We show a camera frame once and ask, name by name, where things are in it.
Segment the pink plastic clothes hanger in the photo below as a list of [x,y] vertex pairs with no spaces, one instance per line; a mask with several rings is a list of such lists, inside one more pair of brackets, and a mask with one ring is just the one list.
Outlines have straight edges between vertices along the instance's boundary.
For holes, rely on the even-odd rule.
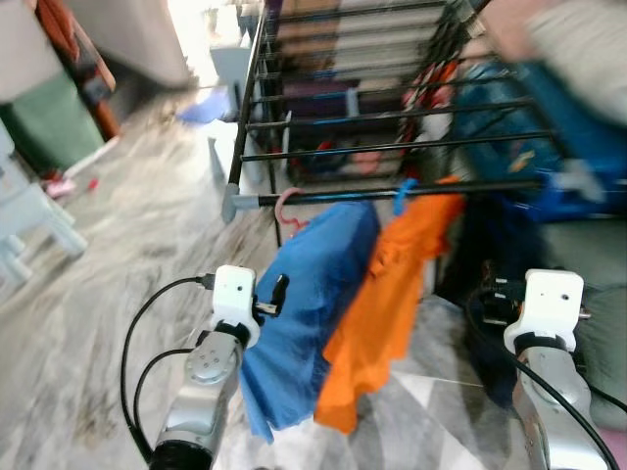
[[290,227],[291,236],[295,236],[296,233],[302,231],[302,229],[308,227],[307,220],[301,220],[297,216],[286,216],[285,205],[292,196],[300,194],[302,189],[300,187],[290,187],[285,189],[282,193],[279,193],[276,203],[274,203],[274,216],[279,224],[279,227]]

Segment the blue suitcase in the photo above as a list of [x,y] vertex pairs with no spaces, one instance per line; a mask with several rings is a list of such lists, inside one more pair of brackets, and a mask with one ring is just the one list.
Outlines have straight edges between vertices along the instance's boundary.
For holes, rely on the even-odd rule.
[[541,63],[514,68],[488,62],[465,68],[469,80],[454,95],[458,113],[449,137],[479,138],[462,148],[480,179],[530,179],[561,171],[561,156],[528,109],[489,111],[489,104],[532,98],[551,118],[556,138],[595,176],[603,200],[587,200],[574,189],[525,191],[521,201],[539,222],[561,222],[627,212],[627,131],[600,120],[564,89]]

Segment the black metal drying rack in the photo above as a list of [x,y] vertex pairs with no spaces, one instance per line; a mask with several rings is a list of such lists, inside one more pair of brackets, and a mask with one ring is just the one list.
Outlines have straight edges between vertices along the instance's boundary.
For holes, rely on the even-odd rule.
[[[449,137],[458,108],[453,100],[469,80],[461,73],[475,64],[497,62],[512,68],[494,50],[480,22],[483,0],[263,0],[257,39],[251,46],[245,90],[236,114],[236,139],[225,179],[222,218],[274,207],[290,187],[302,192],[288,206],[332,205],[344,201],[393,200],[404,179],[420,184],[419,194],[502,192],[521,201],[525,191],[574,189],[587,200],[604,193],[595,176],[556,138],[551,118],[532,98],[489,104],[489,111],[524,108],[543,126],[561,156],[561,171],[530,179],[487,180],[476,176],[462,152],[479,138]],[[403,112],[403,95],[422,68],[456,60],[458,76],[447,106]],[[348,115],[340,119],[293,120],[285,85],[296,81],[358,80],[346,91]],[[402,118],[422,117],[421,133],[398,142]],[[286,151],[286,130],[295,126],[344,128],[348,147]],[[350,154],[346,173],[299,182],[288,160]]]

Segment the purple upholstered sofa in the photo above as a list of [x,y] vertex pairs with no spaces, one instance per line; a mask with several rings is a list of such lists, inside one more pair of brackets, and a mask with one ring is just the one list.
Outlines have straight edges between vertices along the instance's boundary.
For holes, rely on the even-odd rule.
[[[296,81],[285,85],[285,94],[295,95],[288,100],[287,112],[293,120],[340,119],[348,115],[346,91],[357,88],[358,80],[349,81]],[[345,140],[344,128],[336,126],[295,126],[286,130],[286,151],[326,151],[344,145],[359,143],[360,140]],[[288,160],[288,174],[299,180],[331,178],[346,173],[351,165],[350,154],[305,157]]]

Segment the grey green sofa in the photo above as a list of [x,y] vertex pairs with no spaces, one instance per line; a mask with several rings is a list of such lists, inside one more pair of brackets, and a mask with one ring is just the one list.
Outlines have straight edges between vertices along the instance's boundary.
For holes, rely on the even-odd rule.
[[543,225],[545,265],[584,279],[583,308],[591,313],[576,327],[576,356],[592,388],[627,402],[626,222],[583,220]]

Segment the blue plastic clothes hanger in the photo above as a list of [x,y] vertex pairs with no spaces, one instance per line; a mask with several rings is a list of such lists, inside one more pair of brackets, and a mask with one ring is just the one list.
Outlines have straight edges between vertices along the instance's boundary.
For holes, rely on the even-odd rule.
[[410,197],[410,192],[419,184],[419,180],[415,178],[407,178],[403,180],[402,184],[400,184],[398,189],[396,189],[393,202],[391,202],[391,213],[393,216],[400,216],[404,213],[408,197]]

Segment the red white striped bag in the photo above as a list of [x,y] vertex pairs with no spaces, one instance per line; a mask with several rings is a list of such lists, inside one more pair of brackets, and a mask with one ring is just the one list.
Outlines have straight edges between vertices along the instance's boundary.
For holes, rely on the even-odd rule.
[[[421,69],[403,95],[403,112],[429,111],[447,106],[451,102],[453,85],[448,85],[458,76],[456,60],[431,64]],[[398,142],[413,142],[421,133],[422,117],[402,117]]]

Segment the pink cloth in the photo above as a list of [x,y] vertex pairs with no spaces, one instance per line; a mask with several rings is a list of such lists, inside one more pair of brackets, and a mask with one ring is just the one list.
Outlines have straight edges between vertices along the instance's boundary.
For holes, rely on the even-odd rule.
[[618,431],[599,427],[599,435],[612,452],[619,470],[627,470],[627,431]]

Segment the brown wooden frame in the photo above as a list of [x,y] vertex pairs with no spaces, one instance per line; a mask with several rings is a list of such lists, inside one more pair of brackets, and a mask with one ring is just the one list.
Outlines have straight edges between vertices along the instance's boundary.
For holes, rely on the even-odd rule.
[[62,0],[32,0],[32,3],[37,21],[75,81],[82,103],[95,120],[102,138],[117,137],[121,133],[120,123],[108,107],[116,80],[102,55]]

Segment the dark navy garment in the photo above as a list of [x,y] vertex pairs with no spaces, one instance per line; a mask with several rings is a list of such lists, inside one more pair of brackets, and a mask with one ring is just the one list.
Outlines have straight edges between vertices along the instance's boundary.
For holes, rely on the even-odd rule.
[[484,307],[475,291],[484,279],[521,279],[530,268],[545,265],[547,243],[541,224],[519,203],[501,194],[470,194],[453,248],[435,295],[460,308],[462,319],[470,319],[462,344],[471,367],[489,399],[509,410],[518,370],[502,352],[505,328],[485,325],[483,318],[489,314],[513,322],[518,314],[507,307]]

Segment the blue floor mat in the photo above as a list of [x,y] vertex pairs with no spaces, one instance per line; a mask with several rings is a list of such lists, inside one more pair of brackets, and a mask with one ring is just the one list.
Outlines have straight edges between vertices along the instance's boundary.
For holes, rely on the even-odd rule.
[[176,120],[189,125],[207,125],[229,119],[234,113],[233,94],[227,88],[207,88],[189,106],[176,112]]

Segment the blue shirt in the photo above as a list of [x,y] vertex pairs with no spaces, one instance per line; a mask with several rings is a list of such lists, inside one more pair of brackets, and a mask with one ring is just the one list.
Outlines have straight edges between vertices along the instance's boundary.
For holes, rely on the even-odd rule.
[[371,203],[336,203],[279,248],[257,282],[257,299],[270,302],[277,279],[288,279],[281,313],[239,370],[248,425],[264,442],[314,415],[330,371],[322,351],[362,285],[380,228]]

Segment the small pink toy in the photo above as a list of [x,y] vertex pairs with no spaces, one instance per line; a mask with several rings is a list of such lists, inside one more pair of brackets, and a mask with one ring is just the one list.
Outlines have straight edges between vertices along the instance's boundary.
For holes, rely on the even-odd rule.
[[79,189],[75,180],[67,176],[49,176],[49,178],[41,180],[40,185],[44,193],[53,200],[71,196]]

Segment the orange shirt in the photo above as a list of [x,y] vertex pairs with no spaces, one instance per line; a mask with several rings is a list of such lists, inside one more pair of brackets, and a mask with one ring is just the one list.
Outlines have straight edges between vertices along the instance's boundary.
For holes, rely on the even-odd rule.
[[358,293],[322,351],[328,372],[313,412],[319,425],[354,433],[359,399],[388,384],[393,362],[407,353],[427,263],[447,250],[464,205],[461,194],[424,194],[382,228]]

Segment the off-white pillow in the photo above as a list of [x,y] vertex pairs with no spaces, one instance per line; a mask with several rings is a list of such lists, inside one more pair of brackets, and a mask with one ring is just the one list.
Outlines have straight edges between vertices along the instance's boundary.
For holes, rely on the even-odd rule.
[[482,22],[505,58],[541,60],[588,111],[626,125],[626,0],[483,0]]

